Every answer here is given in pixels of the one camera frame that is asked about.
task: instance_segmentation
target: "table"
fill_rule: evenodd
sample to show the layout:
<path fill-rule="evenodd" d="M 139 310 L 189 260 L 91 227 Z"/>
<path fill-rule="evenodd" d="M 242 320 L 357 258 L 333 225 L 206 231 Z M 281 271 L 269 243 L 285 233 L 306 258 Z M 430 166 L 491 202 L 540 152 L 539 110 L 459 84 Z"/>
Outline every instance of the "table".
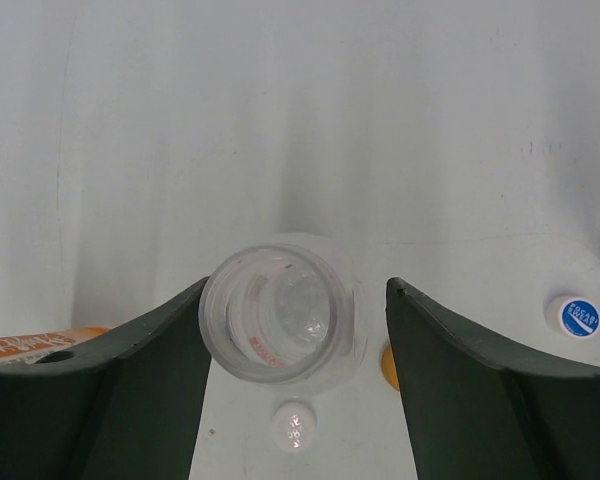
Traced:
<path fill-rule="evenodd" d="M 416 478 L 394 275 L 600 365 L 543 320 L 600 307 L 600 1 L 0 2 L 0 336 L 118 325 L 283 230 L 353 252 L 367 357 L 297 457 L 212 365 L 192 478 Z"/>

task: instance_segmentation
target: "orange label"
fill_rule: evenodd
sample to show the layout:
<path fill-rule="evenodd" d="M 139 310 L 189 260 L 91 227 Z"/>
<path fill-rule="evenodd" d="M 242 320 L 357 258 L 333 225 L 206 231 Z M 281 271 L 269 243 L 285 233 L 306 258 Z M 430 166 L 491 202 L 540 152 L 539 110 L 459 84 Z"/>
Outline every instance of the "orange label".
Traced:
<path fill-rule="evenodd" d="M 49 348 L 67 348 L 76 341 L 59 333 L 41 333 L 39 335 L 22 335 L 18 337 L 0 338 L 0 358 L 32 353 Z"/>

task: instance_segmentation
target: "cap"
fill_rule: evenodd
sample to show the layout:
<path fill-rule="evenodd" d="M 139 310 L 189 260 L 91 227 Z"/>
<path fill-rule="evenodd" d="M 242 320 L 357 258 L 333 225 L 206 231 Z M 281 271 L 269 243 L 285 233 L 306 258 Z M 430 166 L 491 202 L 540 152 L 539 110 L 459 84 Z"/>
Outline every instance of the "cap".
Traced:
<path fill-rule="evenodd" d="M 547 323 L 557 332 L 583 340 L 600 327 L 600 315 L 592 302 L 582 297 L 555 298 L 545 312 Z"/>
<path fill-rule="evenodd" d="M 316 425 L 316 415 L 307 405 L 287 402 L 273 416 L 271 435 L 280 450 L 302 452 L 311 446 Z"/>

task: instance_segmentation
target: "blue and white cap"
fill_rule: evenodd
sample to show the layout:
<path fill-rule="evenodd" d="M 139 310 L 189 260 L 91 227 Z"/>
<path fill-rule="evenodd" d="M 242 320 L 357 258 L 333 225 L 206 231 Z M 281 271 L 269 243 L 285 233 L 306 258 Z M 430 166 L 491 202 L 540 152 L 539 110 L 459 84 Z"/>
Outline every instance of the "blue and white cap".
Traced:
<path fill-rule="evenodd" d="M 563 296 L 553 300 L 546 312 L 549 325 L 571 338 L 593 336 L 600 328 L 600 314 L 586 298 Z"/>

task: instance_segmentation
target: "bottle cap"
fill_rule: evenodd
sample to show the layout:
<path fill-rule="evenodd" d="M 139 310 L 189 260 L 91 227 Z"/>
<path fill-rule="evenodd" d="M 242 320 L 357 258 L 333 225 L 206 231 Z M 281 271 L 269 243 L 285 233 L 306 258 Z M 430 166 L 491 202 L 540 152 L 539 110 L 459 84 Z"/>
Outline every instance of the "bottle cap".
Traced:
<path fill-rule="evenodd" d="M 567 295 L 552 300 L 545 317 L 554 330 L 578 340 L 593 336 L 600 327 L 598 309 L 582 297 Z"/>
<path fill-rule="evenodd" d="M 287 402 L 273 416 L 271 435 L 282 451 L 299 453 L 311 446 L 316 425 L 316 415 L 308 406 Z"/>

